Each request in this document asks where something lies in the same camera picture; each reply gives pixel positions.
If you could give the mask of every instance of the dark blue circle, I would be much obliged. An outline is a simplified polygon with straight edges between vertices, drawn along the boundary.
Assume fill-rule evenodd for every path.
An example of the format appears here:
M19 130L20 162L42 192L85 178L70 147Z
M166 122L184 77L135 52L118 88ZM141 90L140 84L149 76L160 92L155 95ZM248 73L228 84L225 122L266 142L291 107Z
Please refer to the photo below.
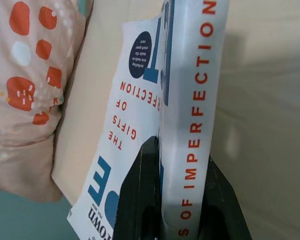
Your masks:
M129 71L135 79L140 78L148 67L152 52L149 32L142 32L134 41L129 57Z

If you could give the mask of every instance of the orange dot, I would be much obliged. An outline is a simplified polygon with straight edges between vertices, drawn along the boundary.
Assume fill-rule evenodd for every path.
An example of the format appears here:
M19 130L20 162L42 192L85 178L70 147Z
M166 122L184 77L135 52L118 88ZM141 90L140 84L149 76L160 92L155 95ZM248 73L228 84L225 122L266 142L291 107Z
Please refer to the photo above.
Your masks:
M33 125L45 125L49 121L49 115L46 112L37 113L34 115Z
M61 78L62 78L62 71L55 67L49 67L48 72L46 74L46 82L58 89L61 89Z
M27 36L30 28L30 8L23 1L14 4L10 15L11 29L21 36Z
M50 42L42 39L37 42L35 52L39 58L48 60L50 57L51 49L52 46Z
M48 7L41 7L39 21L46 29L52 30L57 25L57 16L54 11Z
M32 110L35 101L35 84L32 81L14 76L6 82L6 89L11 107L27 112Z

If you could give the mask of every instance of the orange polka dot fabric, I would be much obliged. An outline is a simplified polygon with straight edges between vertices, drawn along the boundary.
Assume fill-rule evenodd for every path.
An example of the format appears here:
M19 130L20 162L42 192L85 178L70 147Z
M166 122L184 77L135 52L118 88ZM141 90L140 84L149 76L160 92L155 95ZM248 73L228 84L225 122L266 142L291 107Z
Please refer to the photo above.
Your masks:
M60 105L86 27L85 0L0 0L0 189L59 200L51 179Z

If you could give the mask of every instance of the peach fabric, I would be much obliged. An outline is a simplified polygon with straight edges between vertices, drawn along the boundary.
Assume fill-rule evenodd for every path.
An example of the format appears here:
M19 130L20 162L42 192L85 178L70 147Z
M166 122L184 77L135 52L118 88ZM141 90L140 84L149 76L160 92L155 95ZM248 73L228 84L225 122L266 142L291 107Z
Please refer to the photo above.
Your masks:
M84 1L0 0L0 189L38 202L61 198L51 179L54 131Z

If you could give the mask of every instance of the book spine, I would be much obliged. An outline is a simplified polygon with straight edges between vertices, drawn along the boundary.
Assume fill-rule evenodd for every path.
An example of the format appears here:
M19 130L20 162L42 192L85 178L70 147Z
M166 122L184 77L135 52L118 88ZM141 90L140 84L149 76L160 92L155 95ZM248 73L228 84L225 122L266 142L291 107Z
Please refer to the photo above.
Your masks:
M169 0L163 5L167 28L159 136L163 239L198 239L228 4Z

